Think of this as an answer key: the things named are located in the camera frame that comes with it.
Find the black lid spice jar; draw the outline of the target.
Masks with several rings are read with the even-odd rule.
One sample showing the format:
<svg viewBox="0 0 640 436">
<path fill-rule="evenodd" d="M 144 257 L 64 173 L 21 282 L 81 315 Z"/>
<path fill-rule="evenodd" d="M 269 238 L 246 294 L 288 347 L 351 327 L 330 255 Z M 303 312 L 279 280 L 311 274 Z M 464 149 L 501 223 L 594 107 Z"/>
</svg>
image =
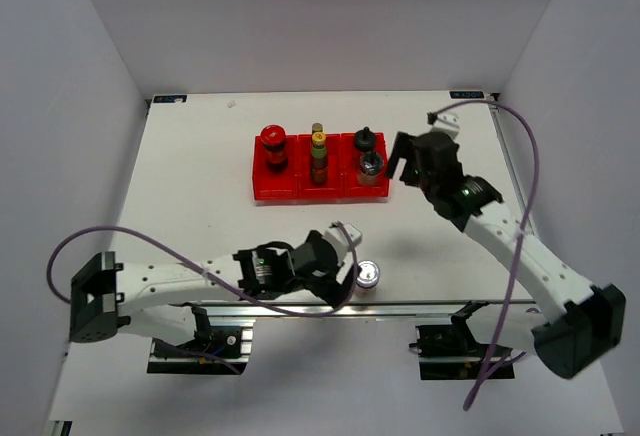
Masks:
<svg viewBox="0 0 640 436">
<path fill-rule="evenodd" d="M 354 133 L 354 147 L 360 153 L 367 153 L 375 150 L 377 135 L 368 126 Z"/>
</svg>

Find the yellow cap sauce bottle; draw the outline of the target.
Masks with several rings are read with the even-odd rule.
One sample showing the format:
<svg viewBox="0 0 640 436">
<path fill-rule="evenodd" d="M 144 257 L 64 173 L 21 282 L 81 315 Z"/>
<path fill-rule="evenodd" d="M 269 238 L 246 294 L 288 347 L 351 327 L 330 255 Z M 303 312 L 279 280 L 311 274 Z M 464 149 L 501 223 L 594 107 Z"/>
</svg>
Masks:
<svg viewBox="0 0 640 436">
<path fill-rule="evenodd" d="M 328 153 L 326 148 L 326 134 L 322 131 L 311 135 L 310 174 L 315 185 L 324 185 L 327 180 Z"/>
</svg>

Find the silver lid glass jar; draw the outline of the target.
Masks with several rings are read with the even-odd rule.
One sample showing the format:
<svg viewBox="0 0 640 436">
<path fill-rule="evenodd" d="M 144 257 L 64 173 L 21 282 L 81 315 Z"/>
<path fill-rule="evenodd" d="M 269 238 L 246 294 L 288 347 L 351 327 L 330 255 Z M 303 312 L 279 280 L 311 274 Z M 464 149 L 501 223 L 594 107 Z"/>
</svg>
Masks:
<svg viewBox="0 0 640 436">
<path fill-rule="evenodd" d="M 379 285 L 380 279 L 380 268 L 374 261 L 359 261 L 355 292 L 361 296 L 373 295 Z"/>
</svg>

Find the red lid sauce jar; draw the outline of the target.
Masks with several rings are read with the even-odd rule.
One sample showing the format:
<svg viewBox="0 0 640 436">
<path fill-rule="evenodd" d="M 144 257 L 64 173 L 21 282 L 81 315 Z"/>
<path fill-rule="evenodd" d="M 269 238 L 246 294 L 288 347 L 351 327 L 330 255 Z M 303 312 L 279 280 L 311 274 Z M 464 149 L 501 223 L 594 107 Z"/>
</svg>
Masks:
<svg viewBox="0 0 640 436">
<path fill-rule="evenodd" d="M 265 126 L 260 133 L 265 161 L 272 172 L 281 172 L 288 165 L 286 132 L 279 125 Z"/>
</svg>

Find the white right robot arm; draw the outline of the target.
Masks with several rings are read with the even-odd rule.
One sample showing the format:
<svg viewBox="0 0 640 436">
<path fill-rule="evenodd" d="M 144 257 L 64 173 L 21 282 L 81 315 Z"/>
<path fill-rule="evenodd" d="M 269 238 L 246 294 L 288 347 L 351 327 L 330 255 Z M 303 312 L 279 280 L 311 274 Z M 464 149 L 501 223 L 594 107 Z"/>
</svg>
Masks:
<svg viewBox="0 0 640 436">
<path fill-rule="evenodd" d="M 464 174 L 458 149 L 445 132 L 400 132 L 386 176 L 403 161 L 401 181 L 419 188 L 439 216 L 513 270 L 538 310 L 469 303 L 451 317 L 452 344 L 466 355 L 492 342 L 533 353 L 552 373 L 571 379 L 619 344 L 626 298 L 613 284 L 596 286 L 525 234 L 489 182 Z"/>
</svg>

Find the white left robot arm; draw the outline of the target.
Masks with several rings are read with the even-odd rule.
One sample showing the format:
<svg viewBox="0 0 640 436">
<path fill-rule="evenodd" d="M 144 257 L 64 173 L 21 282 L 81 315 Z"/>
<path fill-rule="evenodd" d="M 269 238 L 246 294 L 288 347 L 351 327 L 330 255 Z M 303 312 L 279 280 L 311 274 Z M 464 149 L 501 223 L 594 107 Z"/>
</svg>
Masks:
<svg viewBox="0 0 640 436">
<path fill-rule="evenodd" d="M 361 241 L 354 226 L 335 223 L 310 231 L 296 248 L 270 242 L 204 263 L 184 257 L 165 265 L 119 263 L 112 251 L 98 253 L 71 280 L 69 339 L 101 342 L 123 331 L 199 355 L 212 334 L 196 310 L 202 303 L 272 307 L 285 295 L 307 291 L 340 308 L 353 293 L 352 276 L 340 272 Z"/>
</svg>

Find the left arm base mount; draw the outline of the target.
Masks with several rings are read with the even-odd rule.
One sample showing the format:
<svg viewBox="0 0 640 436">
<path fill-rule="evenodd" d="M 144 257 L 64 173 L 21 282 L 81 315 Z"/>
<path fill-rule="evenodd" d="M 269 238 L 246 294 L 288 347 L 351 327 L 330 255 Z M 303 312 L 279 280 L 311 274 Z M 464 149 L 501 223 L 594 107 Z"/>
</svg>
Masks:
<svg viewBox="0 0 640 436">
<path fill-rule="evenodd" d="M 195 329 L 181 344 L 154 339 L 147 363 L 148 374 L 240 376 L 249 361 L 253 342 L 250 322 L 212 323 L 202 307 L 192 307 Z"/>
</svg>

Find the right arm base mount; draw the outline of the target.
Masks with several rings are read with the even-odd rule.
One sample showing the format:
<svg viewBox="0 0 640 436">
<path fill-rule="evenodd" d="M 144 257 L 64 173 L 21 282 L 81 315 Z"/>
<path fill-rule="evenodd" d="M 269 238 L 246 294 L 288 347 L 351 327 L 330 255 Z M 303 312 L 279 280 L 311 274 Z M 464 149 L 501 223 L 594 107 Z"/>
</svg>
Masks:
<svg viewBox="0 0 640 436">
<path fill-rule="evenodd" d="M 484 306 L 500 307 L 497 300 L 415 303 L 412 321 L 416 338 L 408 344 L 417 356 L 421 381 L 472 381 L 477 378 L 489 342 L 478 342 L 459 321 Z"/>
</svg>

